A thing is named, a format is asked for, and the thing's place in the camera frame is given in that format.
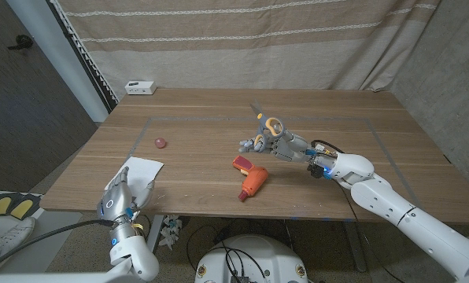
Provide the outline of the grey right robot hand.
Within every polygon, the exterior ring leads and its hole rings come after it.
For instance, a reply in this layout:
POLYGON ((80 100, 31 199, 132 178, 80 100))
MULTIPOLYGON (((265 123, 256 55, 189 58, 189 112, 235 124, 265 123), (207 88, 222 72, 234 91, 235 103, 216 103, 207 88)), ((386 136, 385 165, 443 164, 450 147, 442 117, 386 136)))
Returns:
POLYGON ((312 158, 306 155, 309 149, 307 141, 290 132, 280 138, 258 134, 255 138, 240 141, 239 145, 240 153, 267 153, 287 162, 305 163, 312 158))

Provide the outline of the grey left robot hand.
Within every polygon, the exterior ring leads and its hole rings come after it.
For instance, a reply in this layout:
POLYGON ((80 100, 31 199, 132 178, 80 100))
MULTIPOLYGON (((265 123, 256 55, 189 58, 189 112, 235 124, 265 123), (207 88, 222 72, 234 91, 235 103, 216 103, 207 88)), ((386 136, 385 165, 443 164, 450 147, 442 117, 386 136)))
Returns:
POLYGON ((128 185, 129 167, 124 167, 109 183, 97 206, 98 217, 120 225, 131 222, 149 202, 155 181, 148 182, 133 194, 128 185))

